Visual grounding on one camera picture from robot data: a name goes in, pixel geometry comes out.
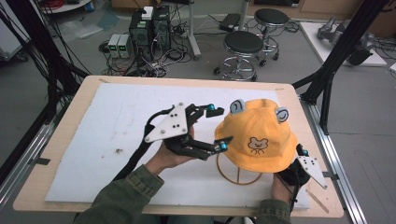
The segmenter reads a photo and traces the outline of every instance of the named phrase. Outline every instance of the bear face embroidery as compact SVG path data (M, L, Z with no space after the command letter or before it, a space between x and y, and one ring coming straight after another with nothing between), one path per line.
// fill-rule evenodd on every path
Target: bear face embroidery
M251 148L251 153L253 153L254 152L254 155L257 155L257 154L259 154L260 155L260 153L262 152L262 153L264 153L264 150L268 147L268 139L266 139L266 138L263 138L262 140L258 140L257 138L255 138L255 137L251 137L250 138L250 142L248 143L248 147L250 147Z

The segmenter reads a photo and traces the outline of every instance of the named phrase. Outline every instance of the desk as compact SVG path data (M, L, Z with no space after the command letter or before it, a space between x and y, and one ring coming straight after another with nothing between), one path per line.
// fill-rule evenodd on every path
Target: desk
M158 86L188 86L206 88L230 88L245 90L275 91L281 105L289 109L288 120L291 129L297 135L299 142L309 148L310 156L317 157L323 171L326 171L324 161L318 150L318 145L309 127L304 111L294 88L289 84L232 82L213 80L145 78L145 77L102 77L90 76L85 78L76 97L67 109L41 157L50 159L48 165L37 164L22 187L14 208L18 211L63 211L81 212L87 209L89 203L48 203L46 194L50 188L59 162L74 136L85 111L88 109L97 88L101 83L124 83L135 85ZM322 189L312 178L306 184L311 208L293 211L295 217L341 217L344 210L330 178L327 178L328 188ZM208 216L255 216L256 210L246 207L208 207L208 206L170 206L148 205L144 209L147 214L180 214L180 215L208 215Z

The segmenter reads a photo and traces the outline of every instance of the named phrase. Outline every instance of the black metal frame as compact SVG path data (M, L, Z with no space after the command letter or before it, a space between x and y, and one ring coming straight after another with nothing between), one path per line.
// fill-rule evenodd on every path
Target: black metal frame
M381 9L389 0L365 0L356 12L352 21L332 49L329 57L319 70L309 77L305 77L292 84L298 89L311 82L308 90L301 95L302 101L315 105L320 94L323 92L323 101L320 111L320 127L323 132L328 132L328 118L330 109L330 98L332 94L332 80L335 73L343 64L344 60L353 52L357 43L375 20Z
M75 95L79 83L76 74L79 77L86 77L89 74L75 67L73 64L68 62L61 54L52 40L49 30L43 24L43 21L37 15L34 6L29 0L6 0L9 8L15 14L21 25L25 29L26 33L30 36L31 42L36 47L38 52L43 56L47 63L48 76L48 94L49 102L44 107L43 111L37 117L33 125L29 128L25 136L18 143L18 145L8 156L7 160L0 167L0 186L6 180L9 173L17 164L21 155L23 155L26 148L32 142L33 138L37 134L38 130L44 123L50 122L56 115L57 104L63 95ZM11 22L8 20L7 15L0 11L0 19L8 27L12 34L20 41L21 45L25 49L29 49L24 39L16 32ZM29 55L34 58L33 52L27 50ZM58 82L61 83L62 89L58 87Z

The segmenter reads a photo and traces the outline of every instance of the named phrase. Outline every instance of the black strap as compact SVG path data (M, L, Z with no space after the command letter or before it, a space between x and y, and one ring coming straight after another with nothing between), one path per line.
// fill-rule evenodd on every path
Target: black strap
M116 177L114 177L113 181L125 178L129 173L131 173L134 170L139 160L143 157L143 155L145 155L145 153L148 151L149 147L152 144L152 143L147 143L145 141L144 136L147 136L154 128L155 128L154 125L151 124L146 125L145 133L143 135L143 139L142 142L140 143L139 148L134 152L132 157L129 159L128 163L126 163L126 165L122 168L122 170L119 171Z

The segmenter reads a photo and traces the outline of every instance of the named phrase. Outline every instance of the green sleeve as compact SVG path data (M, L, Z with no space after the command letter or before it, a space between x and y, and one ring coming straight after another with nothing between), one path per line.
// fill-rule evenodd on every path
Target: green sleeve
M289 205L274 199L262 201L256 223L290 224Z
M92 206L81 213L75 223L134 223L162 185L163 181L158 176L141 165L125 179L104 187Z

